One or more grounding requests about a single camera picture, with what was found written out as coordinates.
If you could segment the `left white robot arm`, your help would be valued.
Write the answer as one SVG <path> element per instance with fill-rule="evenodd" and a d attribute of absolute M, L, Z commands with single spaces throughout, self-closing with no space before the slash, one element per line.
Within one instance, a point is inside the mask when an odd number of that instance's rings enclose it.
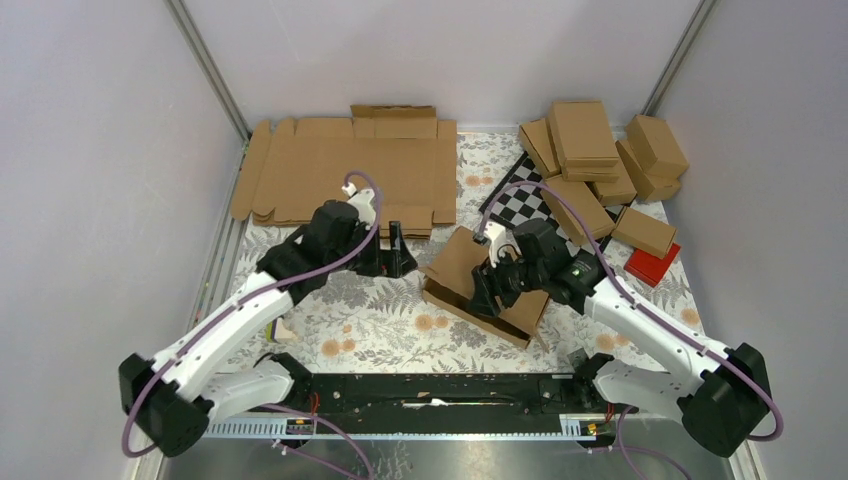
<path fill-rule="evenodd" d="M 310 397 L 310 372 L 289 355 L 271 355 L 251 369 L 218 375 L 218 367 L 260 328 L 325 286 L 330 274 L 401 278 L 417 267 L 397 221 L 380 244 L 382 195 L 352 184 L 347 200 L 328 200 L 312 219 L 257 262 L 244 284 L 193 330 L 145 359 L 119 367 L 125 429 L 140 429 L 166 457 L 191 448 L 207 428 L 265 404 L 288 411 Z"/>

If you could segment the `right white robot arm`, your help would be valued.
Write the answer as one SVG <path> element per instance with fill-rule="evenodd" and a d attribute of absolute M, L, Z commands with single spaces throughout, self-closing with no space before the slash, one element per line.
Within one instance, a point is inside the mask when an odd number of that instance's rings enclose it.
<path fill-rule="evenodd" d="M 772 411 L 765 360 L 752 346 L 737 348 L 685 331 L 614 274 L 598 250 L 570 251 L 541 219 L 526 221 L 507 240 L 494 222 L 473 232 L 489 253 L 471 271 L 469 308 L 497 317 L 525 293 L 543 291 L 632 341 L 661 365 L 654 371 L 609 354 L 571 354 L 575 402 L 597 412 L 608 403 L 661 415 L 682 425 L 707 451 L 728 458 Z"/>

